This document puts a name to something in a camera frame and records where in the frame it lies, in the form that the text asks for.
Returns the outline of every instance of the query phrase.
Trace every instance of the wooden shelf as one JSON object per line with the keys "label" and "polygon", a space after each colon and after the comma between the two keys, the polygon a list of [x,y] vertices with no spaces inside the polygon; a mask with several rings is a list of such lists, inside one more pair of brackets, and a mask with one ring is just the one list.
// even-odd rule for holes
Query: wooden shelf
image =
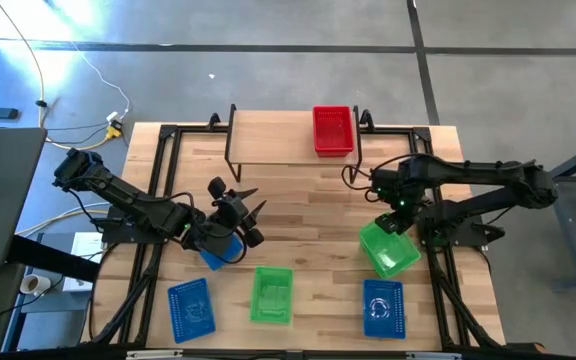
{"label": "wooden shelf", "polygon": [[231,131],[230,162],[236,165],[341,166],[359,162],[356,127],[355,148],[347,156],[317,156],[312,111],[236,110]]}

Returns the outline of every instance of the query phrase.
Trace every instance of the blue object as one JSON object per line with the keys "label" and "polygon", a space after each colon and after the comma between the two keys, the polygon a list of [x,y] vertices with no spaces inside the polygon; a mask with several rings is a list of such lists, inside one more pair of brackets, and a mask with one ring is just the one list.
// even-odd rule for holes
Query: blue object
{"label": "blue object", "polygon": [[406,338],[404,289],[399,281],[364,280],[364,335]]}
{"label": "blue object", "polygon": [[[230,241],[230,246],[228,246],[228,249],[226,249],[226,252],[221,257],[223,259],[231,261],[237,255],[239,255],[241,249],[243,249],[241,242],[237,240],[237,238],[233,235],[232,240]],[[205,250],[201,250],[199,252],[199,255],[201,255],[201,257],[204,259],[204,261],[212,271],[215,271],[226,264],[225,262],[219,260],[215,255]]]}
{"label": "blue object", "polygon": [[169,288],[168,305],[177,344],[215,332],[215,317],[206,279]]}

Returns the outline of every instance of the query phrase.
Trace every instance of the concrete floor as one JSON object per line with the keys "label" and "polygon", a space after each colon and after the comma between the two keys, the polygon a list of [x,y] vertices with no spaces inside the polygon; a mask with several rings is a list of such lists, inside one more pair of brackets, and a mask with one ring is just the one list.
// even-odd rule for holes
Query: concrete floor
{"label": "concrete floor", "polygon": [[[405,0],[138,0],[2,1],[28,38],[140,44],[282,44],[411,46]],[[573,0],[417,0],[426,46],[576,48]],[[30,14],[41,14],[42,21]],[[17,38],[0,14],[0,38]],[[73,51],[37,51],[52,110],[46,127],[98,123],[123,99],[99,82]],[[308,109],[357,104],[378,123],[427,124],[415,54],[219,52],[90,52],[104,76],[120,85],[136,121],[206,121],[244,109]],[[576,152],[576,56],[428,55],[441,124],[456,125],[466,158],[536,158],[552,168]],[[36,126],[37,74],[19,42],[0,42],[0,106],[22,111],[0,126]],[[51,132],[85,138],[83,129]],[[121,172],[121,140],[98,149]],[[76,206],[50,185],[64,151],[46,145],[19,222],[25,228]],[[84,196],[84,202],[97,200]],[[551,209],[515,209],[499,224],[506,237],[491,245],[492,276],[506,339],[537,341],[576,355],[576,290],[556,294],[572,265]],[[89,231],[69,219],[51,232]],[[29,317],[21,347],[70,344],[80,318],[54,314],[53,336],[37,336]],[[59,329],[70,324],[71,330]]]}

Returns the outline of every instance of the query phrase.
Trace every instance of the red basket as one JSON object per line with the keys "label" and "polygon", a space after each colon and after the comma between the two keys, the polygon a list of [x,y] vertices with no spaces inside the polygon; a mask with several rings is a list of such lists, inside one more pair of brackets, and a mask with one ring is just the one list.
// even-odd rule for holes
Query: red basket
{"label": "red basket", "polygon": [[354,150],[350,107],[315,106],[312,118],[319,157],[341,157]]}

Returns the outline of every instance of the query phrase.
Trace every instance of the green basket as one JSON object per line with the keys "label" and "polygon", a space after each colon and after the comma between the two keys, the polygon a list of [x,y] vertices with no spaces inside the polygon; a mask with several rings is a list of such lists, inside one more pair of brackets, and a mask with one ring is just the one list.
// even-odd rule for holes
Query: green basket
{"label": "green basket", "polygon": [[250,306],[251,321],[290,324],[292,278],[292,269],[257,267]]}
{"label": "green basket", "polygon": [[406,233],[387,234],[374,221],[359,231],[359,239],[362,249],[382,279],[402,272],[421,257]]}

